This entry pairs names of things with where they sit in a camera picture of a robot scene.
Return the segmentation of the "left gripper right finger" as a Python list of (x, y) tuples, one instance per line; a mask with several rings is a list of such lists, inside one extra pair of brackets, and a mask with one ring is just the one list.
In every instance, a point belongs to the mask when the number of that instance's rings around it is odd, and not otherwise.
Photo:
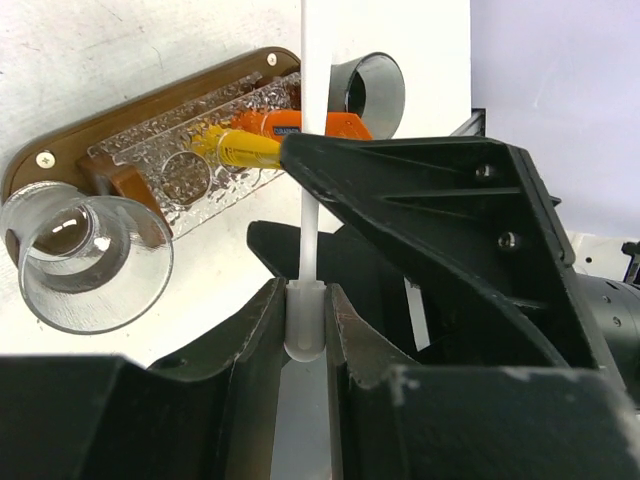
[(336, 479), (635, 479), (630, 399), (590, 370), (416, 363), (325, 295)]

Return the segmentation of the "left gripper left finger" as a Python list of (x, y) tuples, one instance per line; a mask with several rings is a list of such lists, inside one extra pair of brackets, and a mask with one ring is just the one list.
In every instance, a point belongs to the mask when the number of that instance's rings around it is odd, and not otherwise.
[(1, 360), (5, 479), (266, 479), (285, 282), (147, 368), (118, 356)]

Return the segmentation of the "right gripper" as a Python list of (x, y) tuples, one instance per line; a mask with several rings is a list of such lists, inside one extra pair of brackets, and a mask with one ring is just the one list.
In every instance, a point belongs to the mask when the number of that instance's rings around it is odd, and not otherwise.
[(639, 402), (639, 288), (575, 270), (525, 149), (292, 134), (281, 163), (419, 286), (432, 333), (422, 362), (600, 367)]

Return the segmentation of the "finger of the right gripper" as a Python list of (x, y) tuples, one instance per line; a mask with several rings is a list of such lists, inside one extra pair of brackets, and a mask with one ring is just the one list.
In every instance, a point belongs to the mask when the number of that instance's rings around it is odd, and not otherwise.
[[(299, 274), (300, 229), (253, 221), (247, 246), (277, 277)], [(430, 345), (421, 291), (385, 260), (355, 229), (346, 225), (318, 234), (317, 278), (338, 284), (356, 312), (409, 356)]]

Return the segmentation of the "white toothbrush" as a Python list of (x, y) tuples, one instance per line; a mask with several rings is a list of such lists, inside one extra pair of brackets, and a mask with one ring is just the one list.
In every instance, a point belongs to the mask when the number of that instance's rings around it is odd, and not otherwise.
[[(316, 130), (326, 119), (332, 46), (325, 38), (328, 7), (322, 1), (301, 3), (302, 115)], [(325, 284), (317, 279), (319, 202), (301, 191), (299, 274), (286, 287), (284, 347), (298, 362), (316, 360), (325, 348)]]

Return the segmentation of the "orange toothpaste tube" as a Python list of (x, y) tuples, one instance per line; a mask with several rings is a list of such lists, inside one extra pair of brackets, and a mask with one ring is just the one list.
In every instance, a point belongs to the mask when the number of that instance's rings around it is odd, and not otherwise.
[(233, 129), (248, 131), (281, 142), (283, 138), (294, 133), (313, 133), (335, 138), (369, 141), (373, 135), (354, 113), (329, 112), (326, 119), (316, 130), (309, 130), (314, 126), (303, 118), (302, 112), (291, 109), (272, 111), (249, 110), (235, 115), (230, 125)]
[(279, 170), (280, 143), (268, 137), (219, 125), (191, 136), (190, 150), (214, 163), (238, 168)]

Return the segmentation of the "dark tinted cup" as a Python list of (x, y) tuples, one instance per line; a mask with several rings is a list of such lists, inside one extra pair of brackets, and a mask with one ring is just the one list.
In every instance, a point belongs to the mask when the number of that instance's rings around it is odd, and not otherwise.
[(386, 53), (373, 52), (331, 66), (328, 110), (356, 114), (374, 140), (393, 137), (405, 99), (402, 71)]

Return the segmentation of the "clear plastic cup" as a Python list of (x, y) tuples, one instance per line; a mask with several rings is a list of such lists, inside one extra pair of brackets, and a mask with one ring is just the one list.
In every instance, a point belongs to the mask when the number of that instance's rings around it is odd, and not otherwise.
[(174, 263), (168, 227), (143, 204), (29, 184), (1, 207), (21, 296), (45, 324), (76, 335), (120, 329), (162, 295)]

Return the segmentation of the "clear rack with brown ends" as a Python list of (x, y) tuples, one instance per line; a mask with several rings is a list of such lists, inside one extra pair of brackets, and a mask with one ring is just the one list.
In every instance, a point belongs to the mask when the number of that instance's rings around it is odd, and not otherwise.
[(240, 114), (299, 105), (299, 72), (267, 78), (254, 71), (115, 133), (87, 154), (135, 168), (179, 238), (281, 175), (219, 164), (201, 143), (204, 133), (229, 128)]

